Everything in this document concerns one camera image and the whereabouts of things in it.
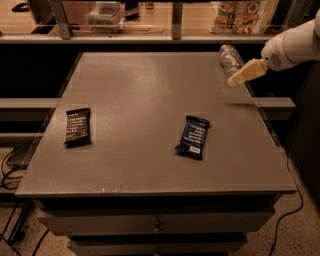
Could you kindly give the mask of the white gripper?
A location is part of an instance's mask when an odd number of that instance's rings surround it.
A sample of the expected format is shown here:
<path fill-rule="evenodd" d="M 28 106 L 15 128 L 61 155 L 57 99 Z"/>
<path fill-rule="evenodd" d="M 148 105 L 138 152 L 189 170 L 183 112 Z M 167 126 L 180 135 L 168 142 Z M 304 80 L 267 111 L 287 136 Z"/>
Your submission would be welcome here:
<path fill-rule="evenodd" d="M 232 87 L 264 76 L 268 70 L 282 71 L 292 68 L 294 63 L 289 60 L 284 49 L 285 34 L 279 34 L 265 43 L 261 51 L 262 59 L 251 59 L 236 71 L 229 79 Z"/>

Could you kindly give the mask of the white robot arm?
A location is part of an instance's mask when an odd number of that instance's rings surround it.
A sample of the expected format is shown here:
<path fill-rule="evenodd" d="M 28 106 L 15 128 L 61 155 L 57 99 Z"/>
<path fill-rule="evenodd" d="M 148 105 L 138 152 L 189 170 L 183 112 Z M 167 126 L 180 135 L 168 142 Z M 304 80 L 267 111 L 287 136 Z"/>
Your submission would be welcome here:
<path fill-rule="evenodd" d="M 228 79 L 228 83 L 239 86 L 264 76 L 268 70 L 282 71 L 311 60 L 320 60 L 320 10 L 313 20 L 268 40 L 261 51 L 261 58 L 244 64 Z"/>

